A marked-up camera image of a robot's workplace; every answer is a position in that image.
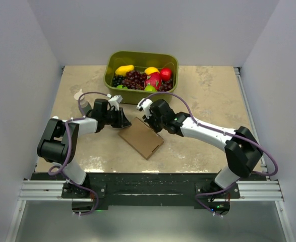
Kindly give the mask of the brown cardboard express box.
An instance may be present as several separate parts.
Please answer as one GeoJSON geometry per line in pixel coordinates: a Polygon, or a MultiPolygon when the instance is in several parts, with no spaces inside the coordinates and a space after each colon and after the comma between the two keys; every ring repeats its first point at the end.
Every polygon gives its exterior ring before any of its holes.
{"type": "Polygon", "coordinates": [[[119,131],[119,136],[146,160],[164,143],[161,136],[137,117],[132,119],[130,127],[119,131]]]}

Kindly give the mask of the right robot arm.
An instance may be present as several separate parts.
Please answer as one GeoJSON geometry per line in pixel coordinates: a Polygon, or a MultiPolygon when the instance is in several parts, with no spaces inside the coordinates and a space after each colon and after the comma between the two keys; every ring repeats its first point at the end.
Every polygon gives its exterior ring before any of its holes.
{"type": "Polygon", "coordinates": [[[212,193],[217,198],[223,198],[233,182],[250,176],[263,155],[246,127],[227,129],[202,122],[189,113],[175,113],[163,99],[142,99],[137,110],[144,112],[144,122],[157,133],[166,130],[170,134],[194,138],[225,153],[227,166],[200,188],[204,194],[212,193]]]}

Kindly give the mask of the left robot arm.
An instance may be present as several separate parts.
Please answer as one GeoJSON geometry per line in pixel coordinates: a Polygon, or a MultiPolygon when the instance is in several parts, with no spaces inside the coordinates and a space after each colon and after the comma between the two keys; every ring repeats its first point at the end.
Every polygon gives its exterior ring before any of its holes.
{"type": "Polygon", "coordinates": [[[110,100],[96,99],[93,108],[80,118],[62,120],[51,118],[37,146],[37,155],[52,163],[48,174],[61,174],[71,184],[71,189],[80,198],[95,194],[86,172],[75,161],[78,138],[85,134],[100,132],[105,126],[123,129],[131,126],[117,97],[110,100]]]}

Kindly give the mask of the squeeze sauce bottle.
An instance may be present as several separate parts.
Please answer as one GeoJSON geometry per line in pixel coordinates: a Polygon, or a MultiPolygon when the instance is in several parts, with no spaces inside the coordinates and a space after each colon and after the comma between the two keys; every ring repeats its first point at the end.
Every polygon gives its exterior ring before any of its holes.
{"type": "Polygon", "coordinates": [[[75,95],[74,99],[79,103],[79,111],[82,115],[86,115],[92,107],[83,95],[82,89],[80,89],[75,95]]]}

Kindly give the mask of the green lime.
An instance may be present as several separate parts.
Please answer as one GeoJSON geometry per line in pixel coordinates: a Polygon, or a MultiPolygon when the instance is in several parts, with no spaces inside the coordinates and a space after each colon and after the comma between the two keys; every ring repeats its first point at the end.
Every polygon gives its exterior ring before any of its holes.
{"type": "Polygon", "coordinates": [[[144,91],[148,91],[148,92],[156,92],[157,89],[156,89],[154,86],[147,85],[147,86],[144,88],[144,91]]]}

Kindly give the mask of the green pear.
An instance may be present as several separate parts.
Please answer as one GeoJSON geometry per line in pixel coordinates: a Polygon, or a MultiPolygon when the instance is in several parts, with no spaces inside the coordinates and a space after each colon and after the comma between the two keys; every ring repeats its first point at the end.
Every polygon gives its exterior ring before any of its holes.
{"type": "Polygon", "coordinates": [[[119,88],[119,89],[128,89],[126,85],[117,85],[116,88],[119,88]]]}

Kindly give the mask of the dark red grape bunch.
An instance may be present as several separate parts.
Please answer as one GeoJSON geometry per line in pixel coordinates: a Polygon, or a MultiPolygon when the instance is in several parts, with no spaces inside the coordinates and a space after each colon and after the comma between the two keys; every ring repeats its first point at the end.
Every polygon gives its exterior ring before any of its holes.
{"type": "Polygon", "coordinates": [[[168,81],[163,81],[160,87],[158,88],[159,92],[167,92],[173,88],[173,79],[169,79],[168,81]]]}

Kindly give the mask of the black grape bunch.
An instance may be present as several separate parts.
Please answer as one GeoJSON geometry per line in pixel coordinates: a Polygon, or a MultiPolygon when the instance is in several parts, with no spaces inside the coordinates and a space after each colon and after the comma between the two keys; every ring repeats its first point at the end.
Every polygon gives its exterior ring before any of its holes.
{"type": "Polygon", "coordinates": [[[117,87],[119,85],[123,85],[124,79],[125,79],[124,76],[122,76],[122,75],[116,75],[116,76],[113,77],[111,85],[113,87],[117,87]]]}

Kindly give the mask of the pink dragon fruit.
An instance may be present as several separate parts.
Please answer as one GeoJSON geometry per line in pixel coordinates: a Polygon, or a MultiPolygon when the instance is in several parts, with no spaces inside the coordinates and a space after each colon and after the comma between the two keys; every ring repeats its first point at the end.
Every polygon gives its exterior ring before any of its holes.
{"type": "Polygon", "coordinates": [[[157,91],[162,84],[162,79],[159,72],[151,73],[147,76],[144,86],[153,86],[157,91]]]}

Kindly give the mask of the purple grape bunch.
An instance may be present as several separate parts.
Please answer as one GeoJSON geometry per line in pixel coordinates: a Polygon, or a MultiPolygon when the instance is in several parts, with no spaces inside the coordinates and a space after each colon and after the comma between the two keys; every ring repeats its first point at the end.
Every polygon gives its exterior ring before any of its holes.
{"type": "Polygon", "coordinates": [[[126,73],[122,81],[122,84],[126,86],[128,89],[144,90],[144,84],[146,79],[147,75],[145,73],[133,70],[126,73]]]}

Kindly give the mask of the red apple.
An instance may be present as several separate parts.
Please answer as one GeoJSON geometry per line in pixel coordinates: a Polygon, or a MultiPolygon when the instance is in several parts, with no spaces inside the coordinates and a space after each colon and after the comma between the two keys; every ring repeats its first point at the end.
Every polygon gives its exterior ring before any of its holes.
{"type": "Polygon", "coordinates": [[[159,75],[162,81],[167,82],[171,79],[172,77],[172,71],[170,68],[162,68],[159,71],[159,75]]]}

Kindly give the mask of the yellow mango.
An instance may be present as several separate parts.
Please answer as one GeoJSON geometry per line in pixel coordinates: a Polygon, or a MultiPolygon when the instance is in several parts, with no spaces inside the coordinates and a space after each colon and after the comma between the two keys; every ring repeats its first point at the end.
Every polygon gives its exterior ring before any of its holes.
{"type": "Polygon", "coordinates": [[[127,72],[133,71],[135,67],[133,65],[126,65],[126,66],[120,66],[115,70],[115,75],[119,76],[126,76],[127,72]]]}

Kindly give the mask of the yellow lemon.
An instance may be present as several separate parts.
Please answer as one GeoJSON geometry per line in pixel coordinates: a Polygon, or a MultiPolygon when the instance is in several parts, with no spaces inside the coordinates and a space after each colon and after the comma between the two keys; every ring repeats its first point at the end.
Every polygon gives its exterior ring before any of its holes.
{"type": "Polygon", "coordinates": [[[155,68],[155,67],[148,67],[148,68],[146,68],[146,69],[144,70],[144,73],[145,73],[146,75],[151,75],[151,74],[153,74],[153,73],[159,73],[159,70],[158,70],[157,68],[155,68]]]}

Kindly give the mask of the olive green plastic bin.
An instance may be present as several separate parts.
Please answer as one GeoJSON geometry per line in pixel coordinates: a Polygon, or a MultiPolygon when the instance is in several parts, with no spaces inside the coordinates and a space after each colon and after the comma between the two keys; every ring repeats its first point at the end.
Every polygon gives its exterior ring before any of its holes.
{"type": "Polygon", "coordinates": [[[169,54],[135,52],[135,51],[118,51],[109,58],[104,74],[104,84],[109,89],[111,95],[121,95],[122,103],[138,104],[138,102],[151,94],[144,90],[121,89],[112,86],[112,79],[115,71],[121,66],[133,65],[135,70],[144,71],[148,67],[157,69],[170,68],[172,71],[173,88],[169,90],[174,92],[177,88],[179,64],[177,59],[169,54]]]}

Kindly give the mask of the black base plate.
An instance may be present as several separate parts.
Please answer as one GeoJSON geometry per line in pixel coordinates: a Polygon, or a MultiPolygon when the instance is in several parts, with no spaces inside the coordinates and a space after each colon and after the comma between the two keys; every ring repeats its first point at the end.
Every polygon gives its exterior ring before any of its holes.
{"type": "Polygon", "coordinates": [[[58,197],[72,201],[73,212],[88,212],[99,199],[98,210],[111,206],[173,206],[201,209],[203,202],[224,214],[230,201],[240,199],[247,182],[262,184],[264,178],[251,175],[227,191],[215,194],[210,184],[214,173],[89,173],[81,187],[67,182],[62,175],[35,173],[31,180],[44,191],[57,190],[58,197]]]}

